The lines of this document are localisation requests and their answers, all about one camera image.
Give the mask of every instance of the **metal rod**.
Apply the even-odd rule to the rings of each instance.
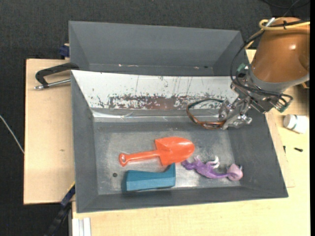
[[[57,86],[57,85],[60,85],[60,84],[68,83],[70,81],[71,81],[71,79],[66,79],[66,80],[62,80],[62,81],[56,81],[56,82],[48,83],[45,87],[44,87],[44,85],[35,86],[34,89],[44,89],[44,88],[47,88],[47,87],[53,87],[53,86]]]

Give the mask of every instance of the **shovel handle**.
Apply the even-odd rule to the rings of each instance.
[[[145,152],[139,152],[139,153],[134,153],[134,154],[120,153],[119,163],[121,164],[121,166],[125,166],[130,161],[154,158],[160,155],[159,153],[160,151],[165,152],[164,150],[152,150],[152,151],[145,151]]]

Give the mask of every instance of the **white cord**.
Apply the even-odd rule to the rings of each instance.
[[[13,138],[15,139],[17,145],[20,147],[21,152],[24,154],[24,150],[20,144],[20,142],[18,141],[18,139],[16,138],[16,136],[14,135],[12,129],[9,127],[9,125],[6,123],[5,119],[0,115],[0,119],[3,121],[4,125],[7,127],[7,129],[10,131],[11,135],[13,136]]]

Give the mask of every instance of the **metal clamp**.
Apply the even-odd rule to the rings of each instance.
[[[45,76],[67,71],[67,70],[79,70],[79,67],[74,63],[66,63],[66,64],[57,65],[54,67],[50,67],[50,68],[46,68],[46,69],[38,71],[35,75],[35,78],[38,80],[38,82],[41,83],[41,85],[34,87],[34,89],[46,89],[52,86],[57,86],[63,83],[70,82],[70,79],[66,79],[62,81],[48,83],[44,78]]]

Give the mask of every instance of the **wooden table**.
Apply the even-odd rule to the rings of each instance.
[[[26,67],[26,125],[24,204],[60,202],[74,181],[70,86],[36,91],[38,70],[67,60],[28,59]],[[48,77],[56,81],[69,72]],[[160,235],[310,235],[309,130],[297,134],[283,127],[286,114],[309,115],[302,87],[289,88],[294,102],[282,114],[266,117],[273,137],[288,198],[192,206],[76,213],[91,218],[93,236]],[[294,147],[302,148],[298,152]]]

